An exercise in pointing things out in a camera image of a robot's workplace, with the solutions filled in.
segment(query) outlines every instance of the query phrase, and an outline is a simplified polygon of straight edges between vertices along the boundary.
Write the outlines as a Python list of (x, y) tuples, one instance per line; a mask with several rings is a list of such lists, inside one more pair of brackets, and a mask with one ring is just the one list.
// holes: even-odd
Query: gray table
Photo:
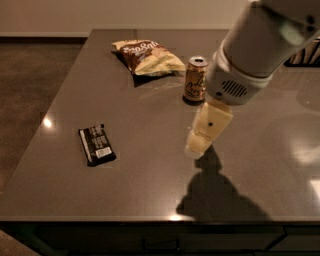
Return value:
[[(282, 67), (194, 161), (183, 153), (197, 111), (181, 99), (185, 74), (133, 79), (111, 53), (113, 41), (152, 39), (187, 63), (211, 58), (226, 33), (94, 30), (45, 117), (53, 125), (40, 125), (1, 198), (0, 222), (319, 224), (317, 69)], [(77, 131), (100, 123), (118, 159), (87, 167)]]

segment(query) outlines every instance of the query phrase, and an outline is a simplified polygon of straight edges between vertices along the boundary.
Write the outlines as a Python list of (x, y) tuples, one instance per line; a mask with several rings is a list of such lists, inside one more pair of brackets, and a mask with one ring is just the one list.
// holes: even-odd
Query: aluminum can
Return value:
[(189, 105), (200, 105), (205, 101), (205, 73), (208, 62), (202, 56), (191, 57), (186, 72), (183, 100)]

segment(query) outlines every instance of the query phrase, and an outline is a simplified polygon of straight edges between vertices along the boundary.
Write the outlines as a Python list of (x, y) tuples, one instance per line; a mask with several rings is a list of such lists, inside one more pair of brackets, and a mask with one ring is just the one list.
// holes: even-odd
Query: snack bag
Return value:
[(181, 60), (157, 42), (126, 40), (112, 45), (121, 53), (133, 75), (163, 76), (173, 71), (185, 71)]

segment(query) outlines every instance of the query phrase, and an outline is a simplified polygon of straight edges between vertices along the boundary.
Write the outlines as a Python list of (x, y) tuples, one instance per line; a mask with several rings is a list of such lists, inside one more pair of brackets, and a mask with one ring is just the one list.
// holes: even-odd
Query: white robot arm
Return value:
[(195, 118), (186, 153), (201, 157), (231, 120), (228, 105), (247, 103), (319, 34), (319, 0), (249, 0), (210, 61), (206, 90), (217, 100), (206, 102)]

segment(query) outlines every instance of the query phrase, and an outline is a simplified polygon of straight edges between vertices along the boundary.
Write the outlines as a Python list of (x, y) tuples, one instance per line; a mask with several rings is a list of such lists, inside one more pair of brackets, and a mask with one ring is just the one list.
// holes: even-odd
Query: floor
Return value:
[[(83, 42), (0, 42), (0, 197)], [(1, 256), (38, 255), (0, 231)]]

